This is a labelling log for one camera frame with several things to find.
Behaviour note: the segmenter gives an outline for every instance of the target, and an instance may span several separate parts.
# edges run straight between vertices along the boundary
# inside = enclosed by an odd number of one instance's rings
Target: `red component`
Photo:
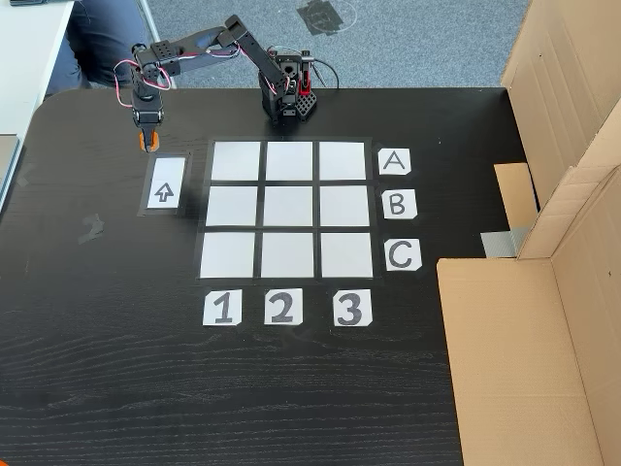
[[[309,95],[311,93],[311,74],[308,71],[302,72],[303,78],[300,80],[300,95]]]

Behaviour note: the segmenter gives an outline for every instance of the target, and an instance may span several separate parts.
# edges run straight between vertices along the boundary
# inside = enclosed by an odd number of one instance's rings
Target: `wood grain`
[[[524,160],[507,95],[317,94],[307,124],[272,127],[258,90],[167,93],[161,151],[193,151],[183,218],[137,216],[147,157],[112,92],[68,92],[37,112],[20,162],[36,168],[0,218],[0,458],[462,464],[435,266],[482,256],[478,234],[507,229],[493,164]],[[334,327],[337,282],[304,287],[297,327],[263,324],[265,285],[244,288],[240,325],[203,327],[208,141],[291,136],[410,148],[412,174],[380,180],[376,203],[414,187],[419,216],[377,224],[382,240],[419,238],[424,266],[359,283],[372,293],[369,327]],[[103,236],[79,245],[95,214]]]

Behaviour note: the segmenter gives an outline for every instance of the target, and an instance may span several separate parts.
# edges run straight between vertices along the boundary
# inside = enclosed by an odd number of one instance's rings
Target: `orange gripper tip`
[[[155,130],[151,131],[151,139],[153,141],[153,144],[149,146],[148,150],[145,149],[145,138],[142,132],[138,134],[138,138],[140,140],[140,149],[144,150],[145,152],[155,152],[159,149],[159,135]]]

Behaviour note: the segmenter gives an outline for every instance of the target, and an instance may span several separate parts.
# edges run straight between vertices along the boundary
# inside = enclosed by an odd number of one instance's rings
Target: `black cable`
[[[323,60],[319,60],[318,58],[316,58],[314,61],[316,61],[317,63],[321,63],[322,65],[326,65],[328,68],[330,68],[334,73],[334,76],[337,78],[337,89],[341,88],[341,82],[339,80],[339,73],[337,73],[337,70],[335,70],[331,64],[326,63]]]
[[[324,87],[327,87],[328,84],[326,84],[325,80],[323,79],[323,76],[321,75],[321,72],[319,71],[319,68],[314,66],[314,63],[311,63],[310,66],[311,66],[312,70],[314,71],[314,73],[317,75],[317,78],[321,81],[321,84],[323,84]]]
[[[298,55],[302,54],[299,50],[295,50],[287,46],[269,46],[266,48],[266,52],[269,53],[271,49],[285,49],[285,50],[295,51]]]

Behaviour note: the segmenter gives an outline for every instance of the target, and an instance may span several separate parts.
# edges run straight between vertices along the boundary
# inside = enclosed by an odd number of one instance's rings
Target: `white desk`
[[[73,4],[67,1],[12,7],[9,0],[0,0],[0,50],[6,64],[0,73],[0,134],[19,138],[9,180],[30,119],[45,97]],[[6,192],[0,192],[0,209]]]

